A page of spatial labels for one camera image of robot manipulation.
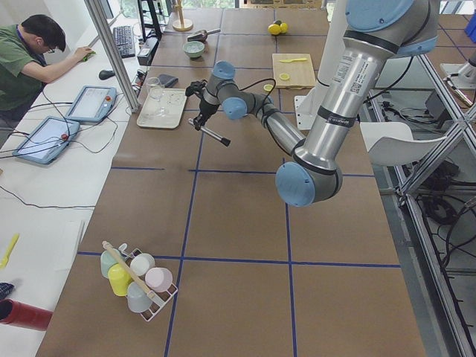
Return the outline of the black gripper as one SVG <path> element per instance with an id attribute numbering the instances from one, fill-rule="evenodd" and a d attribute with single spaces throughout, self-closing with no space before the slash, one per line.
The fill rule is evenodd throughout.
<path id="1" fill-rule="evenodd" d="M 206 99 L 202 98 L 200 100 L 199 114 L 193 119 L 193 125 L 195 130 L 201 130 L 208 121 L 208 119 L 214 115 L 219 108 L 218 104 L 209 103 Z"/>

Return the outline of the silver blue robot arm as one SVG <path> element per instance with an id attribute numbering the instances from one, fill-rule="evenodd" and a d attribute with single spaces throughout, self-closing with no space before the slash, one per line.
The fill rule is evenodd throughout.
<path id="1" fill-rule="evenodd" d="M 346 28 L 343 53 L 307 136 L 303 136 L 264 94 L 246 92 L 234 81 L 235 68 L 226 61 L 213 67 L 208 80 L 192 82 L 186 96 L 200 99 L 192 120 L 197 130 L 218 109 L 231 120 L 254 115 L 292 161 L 275 176 L 280 198 L 304 207 L 332 198 L 342 185 L 335 157 L 352 128 L 369 90 L 375 87 L 390 58 L 431 51 L 437 42 L 438 1 L 348 1 L 342 15 Z"/>

